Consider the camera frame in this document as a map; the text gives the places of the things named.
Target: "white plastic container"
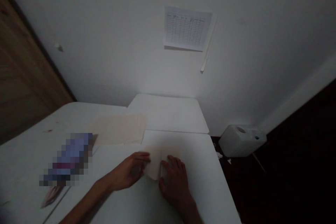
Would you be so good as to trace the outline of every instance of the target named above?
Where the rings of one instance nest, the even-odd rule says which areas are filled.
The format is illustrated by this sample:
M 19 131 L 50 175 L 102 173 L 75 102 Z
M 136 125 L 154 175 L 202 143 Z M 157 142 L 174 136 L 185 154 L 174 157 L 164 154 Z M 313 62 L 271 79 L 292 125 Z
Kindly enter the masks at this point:
M 267 137 L 252 125 L 229 125 L 219 140 L 219 146 L 227 157 L 245 157 L 266 143 Z

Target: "beige paper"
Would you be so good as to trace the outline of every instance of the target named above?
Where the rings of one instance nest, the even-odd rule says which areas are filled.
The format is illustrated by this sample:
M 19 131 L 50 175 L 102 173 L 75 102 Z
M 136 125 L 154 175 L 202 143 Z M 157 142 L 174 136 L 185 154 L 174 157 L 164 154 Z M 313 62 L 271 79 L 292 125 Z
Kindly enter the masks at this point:
M 97 145 L 141 144 L 147 125 L 142 114 L 99 117 L 89 128 L 98 134 Z
M 144 151 L 150 153 L 150 163 L 146 164 L 143 173 L 153 180 L 167 177 L 167 171 L 161 166 L 161 160 L 167 161 L 171 166 L 167 158 L 168 155 L 180 158 L 180 149 L 178 147 L 147 146 Z

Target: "hand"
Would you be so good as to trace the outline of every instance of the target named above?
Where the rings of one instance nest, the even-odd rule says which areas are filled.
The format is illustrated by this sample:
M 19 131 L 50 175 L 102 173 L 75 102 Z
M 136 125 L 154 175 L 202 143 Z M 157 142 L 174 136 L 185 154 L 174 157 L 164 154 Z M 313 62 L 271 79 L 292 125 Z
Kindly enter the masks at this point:
M 188 177 L 184 163 L 171 155 L 168 156 L 168 159 L 171 161 L 172 167 L 168 162 L 161 161 L 168 174 L 167 184 L 164 183 L 162 177 L 159 181 L 162 195 L 182 216 L 187 215 L 190 211 L 197 211 L 196 203 L 188 188 Z
M 150 162 L 148 152 L 134 152 L 131 156 L 122 161 L 116 168 L 100 179 L 108 192 L 119 191 L 132 186 L 137 182 L 145 168 L 145 162 Z M 133 171 L 139 167 L 140 171 L 132 176 Z

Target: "wooden door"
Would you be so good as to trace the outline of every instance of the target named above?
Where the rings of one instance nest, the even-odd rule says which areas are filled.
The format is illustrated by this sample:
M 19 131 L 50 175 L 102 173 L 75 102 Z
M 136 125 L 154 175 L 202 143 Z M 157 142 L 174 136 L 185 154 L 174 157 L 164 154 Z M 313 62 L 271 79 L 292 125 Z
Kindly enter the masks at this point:
M 73 99 L 8 0 L 0 12 L 2 144 Z

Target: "white wall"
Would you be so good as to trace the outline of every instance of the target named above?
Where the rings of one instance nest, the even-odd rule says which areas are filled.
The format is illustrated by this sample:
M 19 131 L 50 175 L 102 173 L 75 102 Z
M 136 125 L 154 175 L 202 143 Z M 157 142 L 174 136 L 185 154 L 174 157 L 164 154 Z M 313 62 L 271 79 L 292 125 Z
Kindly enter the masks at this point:
M 137 93 L 194 97 L 216 136 L 228 124 L 265 125 L 281 114 L 336 51 L 335 0 L 16 1 L 79 101 L 127 106 Z M 163 49 L 165 5 L 221 18 L 204 74 L 203 53 Z

